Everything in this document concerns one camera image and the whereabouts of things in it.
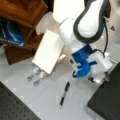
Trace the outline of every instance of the pen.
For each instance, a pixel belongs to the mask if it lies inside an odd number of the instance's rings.
[[[63,93],[62,98],[61,98],[61,101],[60,101],[60,108],[62,107],[62,105],[63,105],[63,103],[64,103],[64,100],[65,100],[65,97],[66,97],[66,93],[67,93],[69,87],[70,87],[70,83],[67,82],[67,84],[66,84],[66,86],[65,86],[64,93]]]

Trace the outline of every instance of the black case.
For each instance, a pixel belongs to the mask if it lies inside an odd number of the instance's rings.
[[[120,63],[88,102],[88,107],[105,120],[120,120]]]

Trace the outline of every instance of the table surface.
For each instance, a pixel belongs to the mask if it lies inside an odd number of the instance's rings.
[[[32,73],[32,58],[9,66],[3,47],[0,47],[0,81],[20,98],[42,120],[102,120],[90,111],[87,103],[98,85],[84,79],[73,79],[73,68],[67,58],[37,87],[33,81],[27,81]],[[59,109],[59,102],[67,81],[71,86],[64,105]]]

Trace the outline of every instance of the cable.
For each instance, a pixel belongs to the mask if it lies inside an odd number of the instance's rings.
[[[105,48],[104,48],[104,51],[103,51],[103,53],[105,55],[105,52],[106,52],[107,47],[108,47],[108,29],[107,29],[107,25],[106,25],[106,22],[105,22],[105,18],[103,18],[103,20],[104,20],[105,30],[106,30],[106,44],[105,44]]]

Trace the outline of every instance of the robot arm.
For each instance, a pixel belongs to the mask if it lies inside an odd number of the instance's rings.
[[[103,34],[103,12],[107,2],[89,0],[82,14],[67,18],[59,26],[59,34],[71,53],[75,78],[104,73],[112,66],[107,57],[97,51],[93,53],[89,45]]]

